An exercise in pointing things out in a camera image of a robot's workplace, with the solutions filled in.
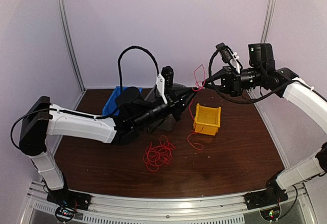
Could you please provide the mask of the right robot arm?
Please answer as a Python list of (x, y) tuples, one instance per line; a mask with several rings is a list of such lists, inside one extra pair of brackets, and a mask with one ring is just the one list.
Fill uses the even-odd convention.
[[(240, 104), (255, 104), (271, 95), (292, 103), (326, 131), (326, 98), (306, 84), (289, 68), (277, 69), (272, 45), (249, 44), (249, 68), (243, 68), (238, 55), (224, 43), (216, 45), (209, 59), (208, 78), (204, 87), (216, 91), (224, 100)], [(285, 190), (298, 183), (326, 174), (326, 144), (296, 166), (274, 175), (261, 193), (266, 204), (286, 199)]]

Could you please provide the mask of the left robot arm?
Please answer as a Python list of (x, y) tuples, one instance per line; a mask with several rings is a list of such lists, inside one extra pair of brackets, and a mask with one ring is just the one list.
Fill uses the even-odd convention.
[(70, 205), (73, 193), (46, 146), (46, 137), (71, 136), (112, 145), (126, 145), (138, 137), (138, 131), (172, 115), (176, 121), (196, 93), (189, 87), (167, 88), (153, 101), (145, 100), (137, 87), (128, 87), (115, 99), (119, 114), (98, 116), (65, 109), (40, 97), (27, 114), (16, 120), (21, 123), (19, 142), (14, 146), (27, 155), (37, 167), (58, 204)]

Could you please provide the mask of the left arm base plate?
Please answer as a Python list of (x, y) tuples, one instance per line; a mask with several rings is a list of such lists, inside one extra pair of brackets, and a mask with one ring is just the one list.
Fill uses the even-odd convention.
[(53, 194), (48, 193), (47, 201), (55, 203), (59, 206), (70, 208), (73, 210), (87, 211), (89, 208), (91, 196), (86, 193), (69, 191), (68, 194)]

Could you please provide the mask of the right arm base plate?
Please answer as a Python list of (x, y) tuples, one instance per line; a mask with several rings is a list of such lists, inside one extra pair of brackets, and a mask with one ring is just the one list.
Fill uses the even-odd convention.
[(261, 190), (257, 192), (248, 192), (244, 195), (245, 204), (248, 210), (263, 208), (270, 205), (277, 205), (281, 201), (288, 200), (285, 191), (274, 192), (273, 190)]

